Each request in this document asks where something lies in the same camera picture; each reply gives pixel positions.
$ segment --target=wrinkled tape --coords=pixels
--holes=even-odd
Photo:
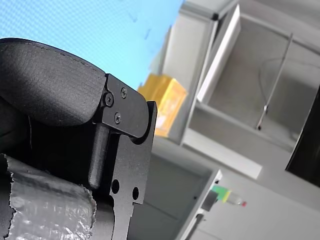
[[[6,157],[15,210],[6,240],[89,240],[96,202],[83,186]]]

